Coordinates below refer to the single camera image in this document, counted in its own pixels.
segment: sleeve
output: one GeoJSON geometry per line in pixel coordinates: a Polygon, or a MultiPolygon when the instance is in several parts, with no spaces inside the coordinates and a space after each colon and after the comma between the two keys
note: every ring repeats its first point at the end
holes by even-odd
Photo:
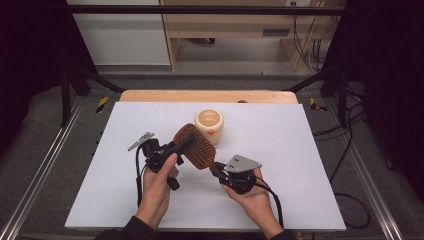
{"type": "Polygon", "coordinates": [[[153,240],[156,232],[136,217],[132,217],[127,225],[118,231],[116,229],[101,232],[94,240],[153,240]]]}
{"type": "Polygon", "coordinates": [[[281,233],[275,235],[270,240],[296,240],[293,232],[290,230],[284,230],[281,233]]]}

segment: hand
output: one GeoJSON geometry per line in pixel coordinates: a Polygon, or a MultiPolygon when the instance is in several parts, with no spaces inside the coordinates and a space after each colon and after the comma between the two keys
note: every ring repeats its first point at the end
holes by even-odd
{"type": "Polygon", "coordinates": [[[158,228],[169,206],[171,188],[167,179],[178,176],[176,162],[177,154],[174,153],[158,173],[146,167],[143,175],[143,199],[135,216],[154,230],[158,228]]]}
{"type": "MultiPolygon", "coordinates": [[[[263,179],[259,168],[254,169],[254,174],[256,177],[263,179]]],[[[272,213],[271,202],[267,190],[254,186],[250,192],[239,195],[226,185],[222,185],[222,188],[231,199],[238,202],[243,207],[247,216],[258,225],[267,239],[284,231],[272,213]]]]}

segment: white table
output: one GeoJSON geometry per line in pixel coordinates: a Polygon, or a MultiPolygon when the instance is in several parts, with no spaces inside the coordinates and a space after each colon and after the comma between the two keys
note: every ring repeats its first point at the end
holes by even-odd
{"type": "MultiPolygon", "coordinates": [[[[135,150],[127,147],[145,131],[168,143],[207,108],[219,110],[225,121],[215,161],[227,163],[240,154],[261,162],[265,180],[279,195],[287,229],[346,229],[302,105],[200,102],[116,103],[65,227],[124,227],[137,210],[135,150]]],[[[209,170],[197,170],[188,160],[179,170],[181,187],[172,192],[159,230],[258,231],[209,170]]]]}

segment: cup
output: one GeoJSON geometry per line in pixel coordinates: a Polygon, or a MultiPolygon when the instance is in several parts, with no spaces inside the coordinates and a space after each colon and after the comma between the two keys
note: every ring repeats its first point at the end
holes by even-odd
{"type": "Polygon", "coordinates": [[[196,114],[194,124],[212,145],[215,146],[221,141],[224,129],[224,118],[220,112],[213,109],[200,111],[196,114]]]}

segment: brush bristles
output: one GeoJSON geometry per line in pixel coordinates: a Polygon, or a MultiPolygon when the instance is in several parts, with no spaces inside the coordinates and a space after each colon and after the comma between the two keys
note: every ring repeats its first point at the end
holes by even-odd
{"type": "Polygon", "coordinates": [[[190,145],[184,151],[187,159],[198,169],[213,166],[216,154],[215,148],[191,123],[186,124],[175,134],[174,143],[179,144],[187,139],[192,139],[190,145]]]}

